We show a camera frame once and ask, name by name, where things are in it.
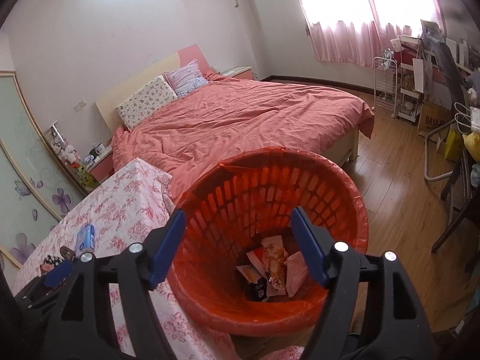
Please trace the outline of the brown cardboard box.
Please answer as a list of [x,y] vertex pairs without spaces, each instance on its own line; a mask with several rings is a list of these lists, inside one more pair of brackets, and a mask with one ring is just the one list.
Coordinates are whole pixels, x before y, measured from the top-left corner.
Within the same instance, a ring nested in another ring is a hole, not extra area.
[[417,125],[417,134],[425,137],[436,128],[439,128],[453,119],[452,111],[432,102],[422,104]]

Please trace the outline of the salmon pink bed duvet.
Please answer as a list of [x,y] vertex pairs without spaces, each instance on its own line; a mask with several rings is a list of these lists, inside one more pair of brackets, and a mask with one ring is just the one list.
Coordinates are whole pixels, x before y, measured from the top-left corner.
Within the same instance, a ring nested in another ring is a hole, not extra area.
[[172,176],[172,200],[220,161],[265,147],[323,154],[353,130],[371,137],[367,102],[337,88],[239,80],[210,73],[208,83],[162,106],[112,138],[119,171],[139,158]]

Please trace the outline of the white shelf cart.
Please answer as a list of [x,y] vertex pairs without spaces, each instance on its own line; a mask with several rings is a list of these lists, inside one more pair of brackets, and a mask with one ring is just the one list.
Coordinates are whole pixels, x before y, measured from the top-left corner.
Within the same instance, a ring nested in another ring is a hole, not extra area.
[[415,72],[423,67],[425,54],[422,41],[417,37],[399,35],[391,40],[394,60],[397,64],[397,92],[399,105],[397,118],[404,119],[413,125],[417,124],[422,110],[423,93],[416,89]]

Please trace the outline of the far bedside nightstand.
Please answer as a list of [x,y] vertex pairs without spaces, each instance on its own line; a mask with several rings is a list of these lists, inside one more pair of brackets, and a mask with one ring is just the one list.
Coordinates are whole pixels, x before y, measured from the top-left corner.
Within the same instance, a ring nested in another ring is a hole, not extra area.
[[233,67],[221,73],[224,77],[233,77],[239,80],[253,80],[251,67]]

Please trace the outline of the plush toy display tube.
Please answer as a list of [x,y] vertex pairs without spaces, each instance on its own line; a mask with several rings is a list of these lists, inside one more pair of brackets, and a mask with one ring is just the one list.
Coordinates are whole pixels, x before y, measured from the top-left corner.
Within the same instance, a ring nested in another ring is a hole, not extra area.
[[60,132],[58,122],[53,122],[45,132],[50,147],[59,158],[60,162],[69,171],[76,183],[89,194],[97,188],[98,182],[89,173],[86,164],[80,157],[75,147]]

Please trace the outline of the beige pink headboard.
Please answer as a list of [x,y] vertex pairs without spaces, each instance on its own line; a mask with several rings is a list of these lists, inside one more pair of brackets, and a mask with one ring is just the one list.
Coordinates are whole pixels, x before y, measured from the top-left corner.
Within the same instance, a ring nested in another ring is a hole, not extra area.
[[208,61],[197,44],[180,49],[165,58],[155,61],[151,66],[143,68],[129,76],[124,82],[118,84],[108,93],[95,102],[100,115],[112,134],[122,125],[122,119],[116,111],[116,107],[130,95],[148,84],[154,78],[165,72],[184,67],[196,59],[202,74],[206,74],[210,68]]

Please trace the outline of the striped pink pillow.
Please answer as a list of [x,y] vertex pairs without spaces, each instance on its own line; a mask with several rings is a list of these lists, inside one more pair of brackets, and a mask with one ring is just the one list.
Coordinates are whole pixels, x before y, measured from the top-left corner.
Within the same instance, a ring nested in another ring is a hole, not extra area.
[[196,59],[171,72],[165,72],[163,77],[172,87],[176,96],[183,98],[208,84]]

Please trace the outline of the pink window curtain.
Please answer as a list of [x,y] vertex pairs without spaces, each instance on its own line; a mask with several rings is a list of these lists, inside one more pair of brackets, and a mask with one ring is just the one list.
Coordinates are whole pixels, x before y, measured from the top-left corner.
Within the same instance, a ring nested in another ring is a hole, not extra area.
[[316,60],[364,68],[399,35],[441,22],[437,0],[298,0]]

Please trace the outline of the red plastic laundry basket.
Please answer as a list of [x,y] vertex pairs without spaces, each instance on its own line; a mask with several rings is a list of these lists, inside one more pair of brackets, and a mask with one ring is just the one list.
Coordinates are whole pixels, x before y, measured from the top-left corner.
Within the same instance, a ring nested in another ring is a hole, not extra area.
[[186,229],[168,283],[193,321],[228,334],[281,336],[318,320],[327,292],[304,267],[290,221],[296,207],[336,241],[360,252],[368,246],[356,185],[307,151],[264,148],[227,158],[177,207]]

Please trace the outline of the floral pink tablecloth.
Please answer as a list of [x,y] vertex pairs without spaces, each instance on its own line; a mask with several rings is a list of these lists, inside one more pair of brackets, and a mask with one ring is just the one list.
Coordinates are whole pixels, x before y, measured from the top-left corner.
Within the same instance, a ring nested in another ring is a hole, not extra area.
[[[95,228],[96,257],[119,254],[148,233],[166,224],[173,203],[171,175],[136,158],[103,182],[75,206],[28,257],[12,285],[18,293],[40,273],[43,259],[73,248],[86,224]],[[199,327],[182,310],[169,284],[151,293],[160,325],[178,359],[237,359],[230,335]]]

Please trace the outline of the blue tissue pack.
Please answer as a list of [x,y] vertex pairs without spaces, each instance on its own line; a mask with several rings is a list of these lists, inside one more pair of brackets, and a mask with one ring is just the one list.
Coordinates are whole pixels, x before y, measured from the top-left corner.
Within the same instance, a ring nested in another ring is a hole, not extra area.
[[95,252],[95,226],[87,223],[76,234],[75,253],[80,257],[83,253]]

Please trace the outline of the glass floral wardrobe doors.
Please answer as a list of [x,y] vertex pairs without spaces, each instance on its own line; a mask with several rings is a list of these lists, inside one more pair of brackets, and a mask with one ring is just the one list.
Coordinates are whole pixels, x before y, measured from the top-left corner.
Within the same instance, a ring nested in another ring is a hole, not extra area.
[[86,194],[47,143],[14,72],[1,73],[1,268],[11,283]]

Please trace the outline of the pink white nightstand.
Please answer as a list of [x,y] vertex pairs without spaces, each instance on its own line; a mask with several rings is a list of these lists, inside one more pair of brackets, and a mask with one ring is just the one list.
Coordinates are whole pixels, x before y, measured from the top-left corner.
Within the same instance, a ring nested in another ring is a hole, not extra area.
[[98,183],[103,183],[114,174],[113,150],[107,146],[103,152],[87,167],[88,172]]

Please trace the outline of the white mug on nightstand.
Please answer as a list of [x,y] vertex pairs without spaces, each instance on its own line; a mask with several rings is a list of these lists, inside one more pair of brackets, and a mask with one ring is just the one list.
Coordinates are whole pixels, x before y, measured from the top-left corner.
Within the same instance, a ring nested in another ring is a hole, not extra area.
[[105,146],[102,143],[99,143],[94,147],[94,149],[97,155],[101,155],[105,150]]

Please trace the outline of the white wall outlet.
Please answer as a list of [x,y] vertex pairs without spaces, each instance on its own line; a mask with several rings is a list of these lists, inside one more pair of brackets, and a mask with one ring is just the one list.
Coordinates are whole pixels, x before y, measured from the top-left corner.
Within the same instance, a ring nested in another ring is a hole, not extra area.
[[75,112],[79,112],[85,106],[86,106],[86,100],[82,99],[80,102],[78,102],[77,105],[75,105],[74,110]]

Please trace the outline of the floral white pillow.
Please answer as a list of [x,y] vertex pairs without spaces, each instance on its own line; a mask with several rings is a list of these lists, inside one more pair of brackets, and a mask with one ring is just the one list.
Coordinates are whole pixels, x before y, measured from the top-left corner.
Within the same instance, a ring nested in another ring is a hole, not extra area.
[[177,99],[178,96],[165,78],[157,76],[121,102],[115,109],[123,125],[131,132],[161,107]]

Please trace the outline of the trash wrappers in basket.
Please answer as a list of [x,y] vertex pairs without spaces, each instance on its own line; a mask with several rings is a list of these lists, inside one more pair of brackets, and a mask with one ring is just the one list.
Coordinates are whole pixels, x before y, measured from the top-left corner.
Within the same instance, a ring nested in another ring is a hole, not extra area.
[[247,286],[247,298],[266,302],[271,297],[292,298],[304,285],[308,268],[300,251],[289,253],[281,235],[264,238],[247,252],[247,265],[236,270]]

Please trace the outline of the white metal chair frame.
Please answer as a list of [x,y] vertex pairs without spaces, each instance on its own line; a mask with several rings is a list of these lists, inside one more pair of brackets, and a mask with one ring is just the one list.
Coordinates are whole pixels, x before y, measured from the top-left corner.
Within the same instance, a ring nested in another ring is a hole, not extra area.
[[423,150],[423,178],[426,183],[432,184],[447,180],[453,173],[453,169],[444,173],[431,173],[430,168],[430,165],[439,166],[440,153],[437,151],[437,143],[442,142],[442,134],[444,132],[448,133],[449,128],[453,125],[454,119],[451,119],[425,134]]

